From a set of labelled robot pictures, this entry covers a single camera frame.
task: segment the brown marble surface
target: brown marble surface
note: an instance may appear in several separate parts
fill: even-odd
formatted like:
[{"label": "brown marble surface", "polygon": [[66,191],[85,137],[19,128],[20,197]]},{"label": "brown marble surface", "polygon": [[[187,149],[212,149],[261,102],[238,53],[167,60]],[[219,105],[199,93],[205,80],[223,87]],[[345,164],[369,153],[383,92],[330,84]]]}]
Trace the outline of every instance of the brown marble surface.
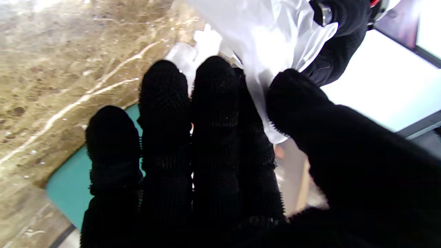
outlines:
[{"label": "brown marble surface", "polygon": [[0,0],[1,246],[47,247],[64,231],[49,175],[99,108],[136,103],[151,63],[202,28],[183,0]]}]

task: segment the wristwatch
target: wristwatch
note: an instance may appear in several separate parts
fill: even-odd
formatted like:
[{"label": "wristwatch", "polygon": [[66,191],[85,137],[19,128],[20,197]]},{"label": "wristwatch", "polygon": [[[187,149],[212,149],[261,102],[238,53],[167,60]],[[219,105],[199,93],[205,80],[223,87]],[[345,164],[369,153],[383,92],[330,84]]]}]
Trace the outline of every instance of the wristwatch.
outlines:
[{"label": "wristwatch", "polygon": [[326,26],[332,22],[332,9],[330,6],[315,0],[309,1],[314,10],[314,21],[320,26]]}]

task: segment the white plastic bag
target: white plastic bag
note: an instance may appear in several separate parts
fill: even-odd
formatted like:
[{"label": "white plastic bag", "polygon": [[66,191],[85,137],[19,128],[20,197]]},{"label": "white plastic bag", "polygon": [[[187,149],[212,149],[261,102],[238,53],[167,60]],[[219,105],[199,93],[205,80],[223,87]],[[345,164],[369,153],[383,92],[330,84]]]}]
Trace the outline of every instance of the white plastic bag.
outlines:
[{"label": "white plastic bag", "polygon": [[[314,11],[307,0],[187,1],[220,34],[222,42],[231,47],[242,62],[248,90],[262,118],[268,139],[272,143],[284,141],[286,137],[275,130],[266,115],[266,91],[279,72],[288,68],[304,70],[324,43],[335,34],[338,24],[321,27],[315,23]],[[208,33],[204,37],[215,37],[212,30],[206,31]],[[198,46],[209,44],[202,44],[196,35],[195,40],[197,45],[193,56],[199,54],[199,58],[208,58],[214,55],[207,56],[206,51],[200,52]],[[212,43],[212,48],[219,51],[220,41]],[[193,67],[199,66],[199,62],[203,61],[191,61]]]}]

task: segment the black knit glove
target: black knit glove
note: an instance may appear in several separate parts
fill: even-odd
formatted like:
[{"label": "black knit glove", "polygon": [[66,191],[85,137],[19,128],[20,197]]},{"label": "black knit glove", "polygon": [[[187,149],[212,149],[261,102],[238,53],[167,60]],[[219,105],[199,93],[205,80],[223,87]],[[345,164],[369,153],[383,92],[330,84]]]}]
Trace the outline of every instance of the black knit glove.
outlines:
[{"label": "black knit glove", "polygon": [[242,70],[207,59],[189,99],[185,76],[158,61],[143,78],[139,111],[141,149],[123,110],[108,106],[90,121],[95,197],[82,247],[231,246],[284,220],[273,147]]}]

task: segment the red object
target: red object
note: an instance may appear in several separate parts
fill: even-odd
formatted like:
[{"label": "red object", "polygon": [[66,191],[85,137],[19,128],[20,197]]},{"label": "red object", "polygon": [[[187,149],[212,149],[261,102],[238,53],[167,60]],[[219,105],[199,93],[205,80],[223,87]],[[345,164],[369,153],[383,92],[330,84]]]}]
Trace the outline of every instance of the red object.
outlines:
[{"label": "red object", "polygon": [[370,7],[371,7],[371,8],[374,7],[374,6],[377,5],[380,1],[381,1],[381,0],[372,0],[372,1],[370,2]]}]

